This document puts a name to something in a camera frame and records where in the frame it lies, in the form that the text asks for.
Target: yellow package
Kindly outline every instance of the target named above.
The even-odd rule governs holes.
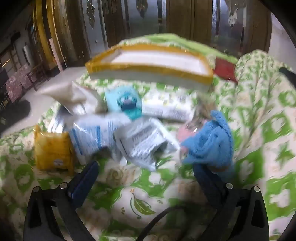
[[[38,125],[34,130],[37,168],[43,171],[54,168],[68,169],[69,174],[74,175],[74,152],[69,133],[41,132]]]

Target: teal package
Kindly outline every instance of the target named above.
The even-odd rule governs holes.
[[[110,112],[124,112],[131,120],[142,115],[142,102],[138,92],[132,86],[120,86],[105,92]]]

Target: wet wipes package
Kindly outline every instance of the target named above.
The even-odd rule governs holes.
[[[126,164],[126,159],[115,145],[113,133],[118,127],[130,122],[124,113],[79,116],[73,122],[69,135],[80,164],[87,164],[90,157],[103,148],[110,150],[115,161]]]
[[[154,118],[141,117],[134,122],[121,126],[114,131],[114,139],[123,156],[150,171],[156,170],[153,154],[178,152],[178,141]]]
[[[142,99],[142,115],[187,122],[195,111],[192,99],[185,94],[152,90]]]
[[[124,112],[131,120],[141,116],[141,99],[132,86],[120,86],[105,92],[110,112]]]

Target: light green cloth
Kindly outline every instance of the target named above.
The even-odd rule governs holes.
[[[171,34],[151,35],[124,40],[121,44],[137,42],[176,45],[194,48],[206,54],[215,65],[216,50],[185,41]],[[282,63],[262,51],[253,51],[239,59],[235,75],[239,84],[225,82],[214,76],[212,98],[228,120],[235,140],[235,186],[260,187],[269,219],[271,240],[286,228],[296,208],[296,92],[288,80],[277,71]],[[78,79],[82,85],[96,89],[102,96],[107,88],[133,84],[140,95],[150,89],[187,93],[197,102],[196,91],[163,84],[138,81],[90,80],[88,74]],[[40,125],[48,127],[59,107],[43,115]],[[176,135],[179,123],[163,121]],[[33,129],[26,128],[0,139],[0,196],[7,203],[10,221],[21,239],[26,206],[34,186],[42,189],[70,181],[65,172],[37,170],[33,158]],[[192,167],[182,166],[174,156],[161,158],[156,172],[133,164],[119,166],[108,157],[96,157],[100,174],[78,214],[96,240],[132,240],[165,208],[188,203],[196,220],[187,235],[195,239],[208,225],[214,211],[205,207],[206,199],[195,180]],[[182,227],[182,211],[164,217],[145,240],[173,240]]]

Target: red pouch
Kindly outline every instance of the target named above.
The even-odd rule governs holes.
[[[214,73],[220,78],[228,81],[231,80],[237,83],[234,75],[235,64],[228,62],[227,60],[216,57],[216,67]]]

